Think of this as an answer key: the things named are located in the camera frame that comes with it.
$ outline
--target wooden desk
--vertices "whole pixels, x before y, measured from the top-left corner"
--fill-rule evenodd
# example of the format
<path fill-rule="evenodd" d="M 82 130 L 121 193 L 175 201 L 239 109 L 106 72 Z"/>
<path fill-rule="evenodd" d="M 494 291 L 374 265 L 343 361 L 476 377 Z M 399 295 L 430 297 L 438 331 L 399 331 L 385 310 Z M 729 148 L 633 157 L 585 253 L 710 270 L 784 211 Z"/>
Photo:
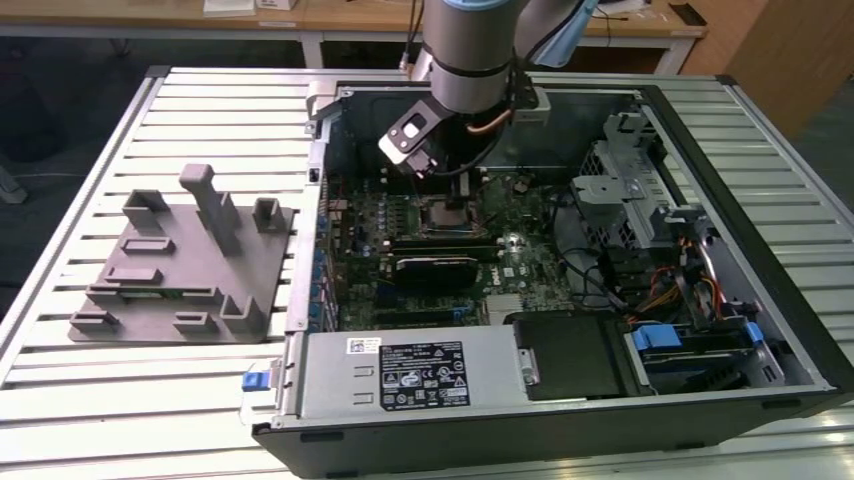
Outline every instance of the wooden desk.
<path fill-rule="evenodd" d="M 706 35 L 706 27 L 686 25 L 668 2 L 653 0 L 649 9 L 617 14 L 610 21 L 592 19 L 580 45 L 665 50 L 656 73 L 678 74 L 696 40 Z M 405 42 L 410 1 L 309 0 L 302 25 L 307 31 L 305 42 Z"/>
<path fill-rule="evenodd" d="M 203 0 L 2 0 L 0 35 L 297 40 L 309 68 L 323 67 L 325 41 L 406 40 L 410 0 L 301 0 L 295 10 L 259 9 L 253 17 L 234 18 L 205 18 L 202 5 Z M 592 20 L 581 45 L 662 49 L 656 73 L 677 74 L 706 28 L 685 25 L 668 0 L 616 18 L 628 20 Z"/>

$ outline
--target warning label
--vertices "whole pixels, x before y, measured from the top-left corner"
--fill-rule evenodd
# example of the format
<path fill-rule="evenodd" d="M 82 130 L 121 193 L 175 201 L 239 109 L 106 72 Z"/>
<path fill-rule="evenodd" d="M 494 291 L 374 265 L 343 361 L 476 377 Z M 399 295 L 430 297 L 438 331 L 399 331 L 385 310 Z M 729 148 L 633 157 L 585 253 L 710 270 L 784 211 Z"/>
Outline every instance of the warning label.
<path fill-rule="evenodd" d="M 390 411 L 470 405 L 463 342 L 379 347 L 382 406 Z"/>

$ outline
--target black cable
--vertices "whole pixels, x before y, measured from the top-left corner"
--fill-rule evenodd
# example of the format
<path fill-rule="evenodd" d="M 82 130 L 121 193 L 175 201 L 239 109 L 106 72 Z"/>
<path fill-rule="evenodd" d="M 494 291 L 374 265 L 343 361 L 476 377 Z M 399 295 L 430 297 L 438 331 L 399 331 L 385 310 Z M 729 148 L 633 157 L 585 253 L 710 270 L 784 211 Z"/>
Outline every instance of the black cable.
<path fill-rule="evenodd" d="M 496 134 L 496 137 L 493 137 L 493 140 L 490 141 L 490 144 L 481 151 L 481 153 L 478 154 L 478 156 L 476 157 L 476 159 L 472 162 L 466 163 L 457 170 L 451 170 L 450 172 L 433 172 L 433 175 L 435 177 L 455 177 L 458 175 L 462 175 L 468 171 L 470 171 L 478 165 L 481 165 L 484 163 L 484 161 L 486 160 L 486 157 L 490 155 L 490 153 L 493 153 L 493 150 L 496 150 L 496 146 L 498 145 L 498 142 L 502 139 L 502 133 L 504 132 L 505 132 L 505 127 L 501 127 L 500 130 L 498 130 L 498 133 Z"/>
<path fill-rule="evenodd" d="M 558 33 L 561 33 L 561 30 L 564 30 L 564 27 L 566 27 L 568 23 L 570 23 L 573 18 L 576 18 L 576 15 L 578 14 L 578 11 L 581 10 L 584 3 L 585 3 L 584 0 L 578 0 L 578 3 L 573 8 L 573 13 L 570 13 L 570 15 L 566 17 L 566 19 L 564 19 L 564 21 L 558 24 L 558 26 L 553 28 L 552 31 L 546 34 L 546 36 L 541 38 L 540 41 L 534 44 L 534 48 L 529 51 L 529 54 L 525 56 L 526 63 L 532 62 L 532 58 L 534 58 L 534 55 L 537 55 L 537 52 L 540 51 L 540 49 L 544 48 L 544 45 L 546 45 L 546 43 L 552 40 L 552 38 Z"/>
<path fill-rule="evenodd" d="M 609 48 L 612 46 L 612 16 L 608 14 L 605 10 L 602 10 L 602 7 L 600 7 L 598 5 L 597 5 L 597 10 L 600 10 L 605 15 L 605 28 L 609 32 L 609 42 L 605 45 L 605 48 Z"/>
<path fill-rule="evenodd" d="M 415 28 L 415 2 L 417 0 L 413 0 L 413 3 L 410 4 L 410 28 L 406 31 L 406 46 L 403 47 L 403 55 L 405 57 L 409 57 L 410 55 L 410 48 L 413 45 L 413 38 L 415 37 L 415 35 L 413 34 L 413 30 Z"/>
<path fill-rule="evenodd" d="M 407 41 L 407 50 L 406 52 L 411 55 L 413 51 L 413 45 L 415 44 L 415 35 L 418 35 L 418 29 L 422 26 L 422 21 L 425 20 L 425 0 L 422 0 L 422 8 L 418 11 L 418 20 L 415 20 L 415 27 L 410 27 L 410 38 Z"/>

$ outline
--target blue latch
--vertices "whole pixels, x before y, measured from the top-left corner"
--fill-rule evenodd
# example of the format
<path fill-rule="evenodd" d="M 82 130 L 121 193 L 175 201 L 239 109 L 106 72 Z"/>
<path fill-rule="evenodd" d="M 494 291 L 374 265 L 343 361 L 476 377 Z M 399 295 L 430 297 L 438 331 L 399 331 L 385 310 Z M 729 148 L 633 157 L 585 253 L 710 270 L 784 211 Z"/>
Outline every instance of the blue latch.
<path fill-rule="evenodd" d="M 757 325 L 757 322 L 748 322 L 748 324 L 745 325 L 745 330 L 748 330 L 748 336 L 750 337 L 750 341 L 753 342 L 753 346 L 756 347 L 765 341 L 765 335 L 762 335 L 760 325 Z"/>
<path fill-rule="evenodd" d="M 246 372 L 243 374 L 245 392 L 263 392 L 270 390 L 270 372 Z"/>
<path fill-rule="evenodd" d="M 673 325 L 645 325 L 632 332 L 638 351 L 648 348 L 681 347 L 682 340 Z"/>

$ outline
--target metal table surface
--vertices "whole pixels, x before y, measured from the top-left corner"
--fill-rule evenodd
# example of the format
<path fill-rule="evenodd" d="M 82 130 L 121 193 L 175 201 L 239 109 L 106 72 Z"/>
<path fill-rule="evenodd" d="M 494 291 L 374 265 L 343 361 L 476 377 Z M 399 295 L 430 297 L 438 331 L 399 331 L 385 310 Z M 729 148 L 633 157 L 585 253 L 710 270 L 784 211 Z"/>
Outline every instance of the metal table surface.
<path fill-rule="evenodd" d="M 656 83 L 674 104 L 842 349 L 854 358 L 854 217 L 738 87 L 712 77 L 538 74 Z M 0 478 L 289 478 L 255 444 L 241 375 L 282 353 L 289 252 L 270 340 L 241 346 L 75 344 L 70 314 L 102 269 L 135 188 L 190 201 L 189 161 L 218 172 L 237 204 L 301 208 L 311 150 L 306 94 L 318 79 L 394 81 L 389 71 L 187 69 L 147 78 L 0 324 Z M 674 172 L 686 197 L 688 181 Z M 301 219 L 297 218 L 299 238 Z M 253 407 L 273 408 L 273 396 Z M 468 468 L 399 478 L 852 478 L 854 410 L 770 424 L 717 447 Z"/>

